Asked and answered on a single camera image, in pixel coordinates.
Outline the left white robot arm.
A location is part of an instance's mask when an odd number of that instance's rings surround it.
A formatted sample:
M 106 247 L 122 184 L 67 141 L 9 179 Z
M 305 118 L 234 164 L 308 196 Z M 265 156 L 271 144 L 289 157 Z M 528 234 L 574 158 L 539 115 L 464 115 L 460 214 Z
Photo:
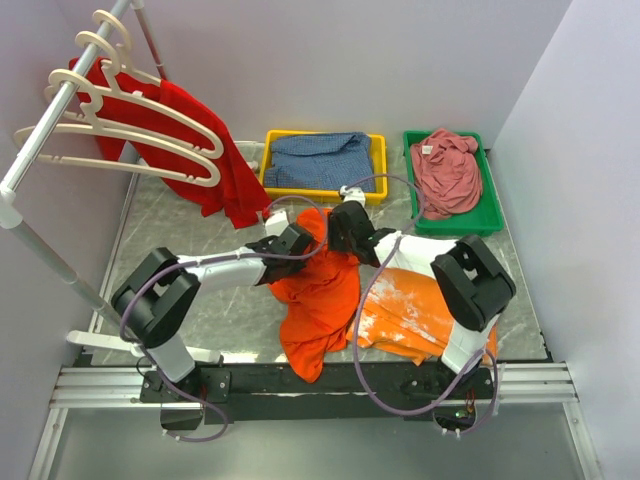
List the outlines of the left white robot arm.
M 200 368 L 179 334 L 201 287 L 272 284 L 300 272 L 318 246 L 308 230 L 293 223 L 279 235 L 211 256 L 179 257 L 156 248 L 112 294 L 110 304 L 121 315 L 122 331 L 131 332 L 164 373 L 164 391 L 178 402 L 202 398 Z

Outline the beige plastic hanger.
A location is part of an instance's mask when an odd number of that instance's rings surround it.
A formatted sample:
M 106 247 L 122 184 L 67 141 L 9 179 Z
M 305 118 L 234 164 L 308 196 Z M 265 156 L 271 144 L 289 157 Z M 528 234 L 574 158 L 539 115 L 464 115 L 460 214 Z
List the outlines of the beige plastic hanger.
M 116 75 L 123 72 L 119 55 L 115 47 L 113 47 L 108 41 L 100 37 L 97 33 L 81 31 L 76 35 L 75 43 L 78 46 L 86 46 L 87 44 L 97 46 L 108 54 L 108 59 L 104 60 L 101 63 L 101 70 L 104 74 L 105 79 L 107 80 L 108 86 L 94 86 L 94 91 L 98 92 L 101 97 L 121 100 L 129 104 L 141 106 L 147 110 L 154 111 L 166 117 L 169 117 L 177 121 L 178 123 L 190 128 L 191 130 L 200 133 L 213 146 L 212 149 L 207 149 L 205 146 L 194 145 L 192 147 L 194 151 L 200 153 L 205 158 L 210 160 L 218 159 L 222 156 L 222 154 L 224 153 L 223 142 L 209 128 L 166 105 L 158 103 L 144 96 L 125 92 L 120 88 L 116 80 Z

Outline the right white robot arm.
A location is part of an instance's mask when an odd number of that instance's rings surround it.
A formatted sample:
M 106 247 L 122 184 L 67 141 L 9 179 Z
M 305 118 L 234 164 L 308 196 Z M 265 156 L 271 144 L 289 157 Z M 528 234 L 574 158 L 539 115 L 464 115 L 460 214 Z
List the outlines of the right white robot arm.
M 516 294 L 485 242 L 377 229 L 360 203 L 346 201 L 329 215 L 329 247 L 381 270 L 348 339 L 415 364 L 439 358 L 447 367 L 437 376 L 439 390 L 452 399 L 469 391 L 470 370 L 496 353 L 497 320 Z

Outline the bright orange t shirt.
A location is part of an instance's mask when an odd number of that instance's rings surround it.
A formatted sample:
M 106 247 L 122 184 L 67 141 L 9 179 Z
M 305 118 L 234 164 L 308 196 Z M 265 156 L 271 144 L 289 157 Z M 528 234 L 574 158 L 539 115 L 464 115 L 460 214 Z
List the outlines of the bright orange t shirt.
M 324 246 L 299 273 L 269 286 L 287 307 L 279 339 L 290 366 L 307 383 L 320 377 L 327 353 L 347 346 L 360 300 L 359 261 Z

